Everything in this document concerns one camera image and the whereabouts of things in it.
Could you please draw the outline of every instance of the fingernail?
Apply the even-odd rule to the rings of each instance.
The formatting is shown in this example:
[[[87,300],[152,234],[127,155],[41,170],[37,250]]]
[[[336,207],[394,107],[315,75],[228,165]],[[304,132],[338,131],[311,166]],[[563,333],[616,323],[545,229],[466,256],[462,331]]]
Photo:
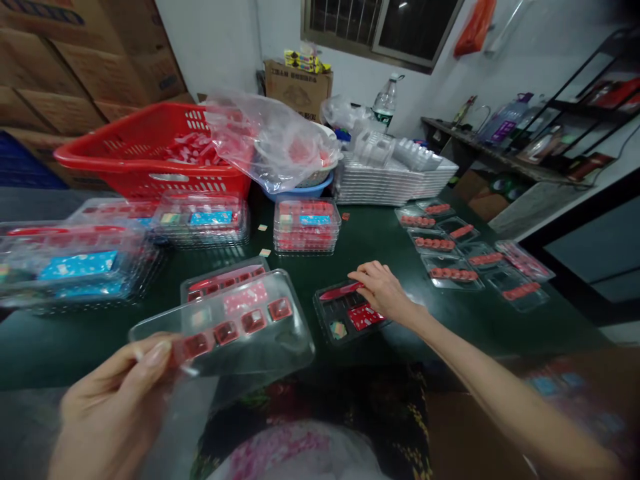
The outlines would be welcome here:
[[[145,363],[150,367],[156,367],[160,365],[167,354],[171,351],[171,342],[168,340],[162,340],[152,350],[146,354]]]

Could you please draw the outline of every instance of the plastic water bottle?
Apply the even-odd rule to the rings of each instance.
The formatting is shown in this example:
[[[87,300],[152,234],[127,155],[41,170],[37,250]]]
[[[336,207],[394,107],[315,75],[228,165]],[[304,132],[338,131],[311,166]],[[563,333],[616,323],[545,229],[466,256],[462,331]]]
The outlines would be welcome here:
[[[373,114],[378,122],[384,124],[385,132],[389,128],[393,114],[395,113],[395,95],[396,84],[398,80],[402,80],[405,76],[392,73],[388,82],[378,92],[373,104]]]
[[[492,116],[491,120],[478,134],[478,140],[482,143],[500,145],[529,110],[529,100],[532,98],[532,93],[518,93],[518,100],[505,105]]]

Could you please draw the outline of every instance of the black metal frame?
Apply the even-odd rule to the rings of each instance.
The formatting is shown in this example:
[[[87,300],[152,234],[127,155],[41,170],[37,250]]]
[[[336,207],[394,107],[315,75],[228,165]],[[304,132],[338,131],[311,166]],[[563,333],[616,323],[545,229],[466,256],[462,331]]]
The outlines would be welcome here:
[[[526,250],[556,273],[556,278],[550,283],[598,327],[638,320],[640,299],[623,303],[609,302],[545,250],[545,246],[638,197],[639,183],[640,168],[552,220],[520,242]]]
[[[624,100],[618,103],[615,108],[606,109],[602,107],[597,107],[593,105],[586,105],[584,103],[570,103],[565,101],[558,100],[558,97],[564,90],[577,78],[580,73],[584,71],[584,69],[598,56],[598,54],[605,54],[613,57],[613,59],[604,67],[592,80],[587,84],[585,88],[582,89],[580,94],[578,94],[578,98],[584,96],[592,86],[596,84],[604,74],[606,74],[613,66],[620,60],[630,60],[636,63],[640,63],[640,51],[638,50],[640,47],[640,29],[638,27],[634,28],[626,28],[620,29],[610,35],[598,49],[591,54],[591,56],[587,59],[584,64],[576,72],[567,80],[567,82],[556,92],[556,94],[547,102],[547,104],[538,112],[534,118],[524,127],[521,132],[514,137],[509,146],[513,145],[513,142],[517,140],[517,138],[522,134],[522,132],[526,131],[540,116],[548,109],[556,109],[559,110],[559,113],[548,123],[548,125],[552,125],[558,121],[560,117],[565,114],[569,115],[577,115],[583,118],[588,118],[595,120],[594,124],[590,126],[582,135],[580,135],[576,140],[574,140],[568,148],[564,151],[566,154],[568,151],[574,149],[588,134],[590,134],[593,130],[598,128],[602,124],[611,124],[612,128],[606,132],[600,139],[596,142],[592,143],[588,148],[586,148],[581,155],[588,155],[592,152],[598,145],[602,142],[610,138],[614,133],[616,133],[620,128],[624,127],[628,122],[636,118],[640,115],[640,108],[638,108],[635,112],[626,113],[620,110],[626,102],[631,100],[636,94],[640,93],[640,87],[636,88],[632,93],[630,93]],[[544,129],[538,133],[531,140],[535,140],[542,135]],[[561,160],[556,160],[554,163],[571,163]]]

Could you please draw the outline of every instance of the blue crate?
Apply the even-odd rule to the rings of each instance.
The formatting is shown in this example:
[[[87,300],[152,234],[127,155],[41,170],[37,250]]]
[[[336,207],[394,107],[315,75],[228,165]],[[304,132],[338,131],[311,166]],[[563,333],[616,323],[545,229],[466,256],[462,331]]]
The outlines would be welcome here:
[[[5,131],[0,131],[0,187],[69,188]]]

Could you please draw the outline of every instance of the window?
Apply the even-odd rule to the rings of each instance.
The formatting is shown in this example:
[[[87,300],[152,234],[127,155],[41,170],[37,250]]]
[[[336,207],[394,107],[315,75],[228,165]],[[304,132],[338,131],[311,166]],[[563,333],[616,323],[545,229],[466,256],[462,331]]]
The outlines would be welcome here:
[[[302,0],[301,36],[430,73],[464,0]]]

